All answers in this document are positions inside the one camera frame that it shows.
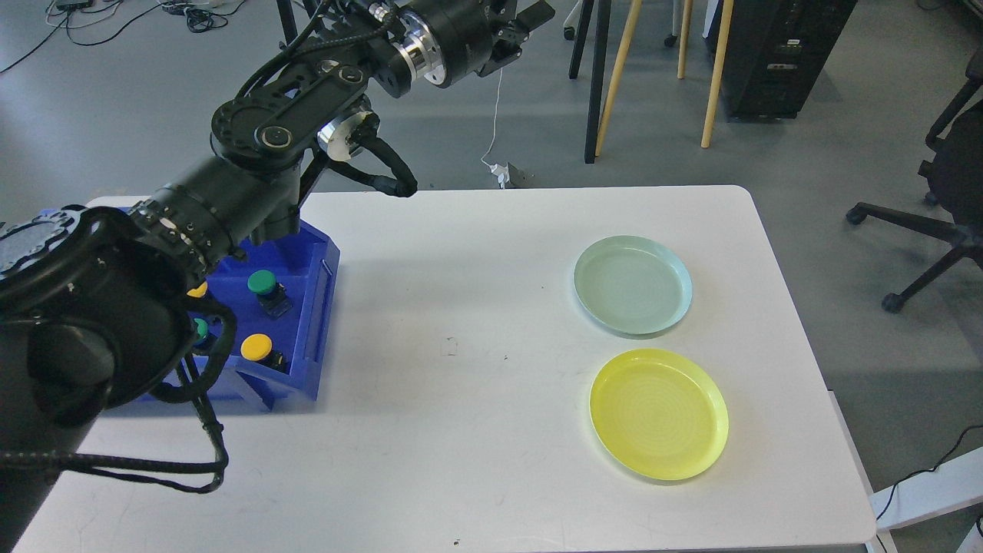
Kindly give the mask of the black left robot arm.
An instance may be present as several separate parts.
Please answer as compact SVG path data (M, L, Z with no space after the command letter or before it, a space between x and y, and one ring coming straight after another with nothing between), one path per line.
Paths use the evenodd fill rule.
M373 78L399 98L448 88L521 57L554 17L545 1L306 2L309 22L219 106L212 154L122 211L77 204L2 231L2 550L11 551L64 472L179 492L217 490L229 463L207 392L237 318L190 291L241 247L298 232L316 179L333 171L408 198L418 183L379 139ZM210 462L81 454L105 410L144 393L190 403Z

